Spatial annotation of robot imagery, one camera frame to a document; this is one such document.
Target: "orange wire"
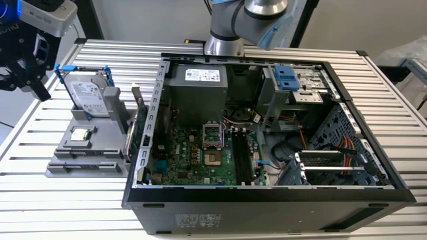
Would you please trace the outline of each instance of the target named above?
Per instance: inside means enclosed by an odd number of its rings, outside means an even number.
[[[355,143],[354,141],[350,139],[350,137],[347,137],[348,141],[350,141],[350,144],[351,144],[351,149],[355,150]],[[351,163],[352,163],[352,158],[348,159],[348,167],[351,166]]]
[[[303,145],[303,149],[307,150],[307,145],[306,145],[306,140],[304,140],[304,135],[302,129],[299,129],[299,136],[300,136],[300,142]]]

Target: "white label sticker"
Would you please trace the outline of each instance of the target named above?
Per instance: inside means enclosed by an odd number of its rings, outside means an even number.
[[[175,214],[179,228],[218,228],[222,222],[222,214]]]
[[[71,82],[71,86],[83,110],[94,117],[108,117],[108,110],[99,86],[92,82],[80,81]]]
[[[254,117],[254,122],[259,123],[262,120],[262,116],[256,113],[255,117]]]
[[[187,69],[186,81],[220,82],[220,70]]]

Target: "robotic arm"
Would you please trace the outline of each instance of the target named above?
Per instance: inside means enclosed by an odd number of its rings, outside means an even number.
[[[264,50],[283,41],[292,24],[288,0],[212,0],[211,37],[206,55],[243,56],[243,39]]]
[[[292,23],[288,0],[211,0],[211,37],[204,54],[243,56],[243,39],[264,50],[275,48]],[[71,0],[0,0],[0,90],[34,91],[51,98],[44,87],[62,37],[78,15]]]
[[[34,91],[51,98],[44,87],[55,66],[62,37],[78,14],[70,0],[0,0],[0,90]]]

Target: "blue bracket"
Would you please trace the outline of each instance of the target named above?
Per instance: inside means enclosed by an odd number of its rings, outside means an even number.
[[[114,75],[112,75],[112,70],[108,67],[108,65],[104,66],[103,70],[106,71],[106,74],[107,74],[107,85],[110,87],[114,87],[115,86]]]
[[[275,65],[274,76],[279,83],[280,90],[296,91],[300,89],[300,83],[295,77],[291,66]]]

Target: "aluminum extrusion table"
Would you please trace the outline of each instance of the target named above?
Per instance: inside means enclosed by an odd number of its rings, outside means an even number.
[[[135,108],[131,84],[151,101],[160,53],[202,54],[200,44],[151,44],[88,40],[75,44],[63,64],[112,69],[122,100]],[[176,239],[427,239],[427,122],[371,59],[355,51],[246,47],[246,56],[328,61],[358,110],[411,188],[418,203],[352,233],[312,235],[194,235]],[[0,239],[158,239],[148,236],[131,210],[122,209],[126,178],[46,178],[72,113],[72,101],[56,77],[52,99],[31,104],[0,147]]]

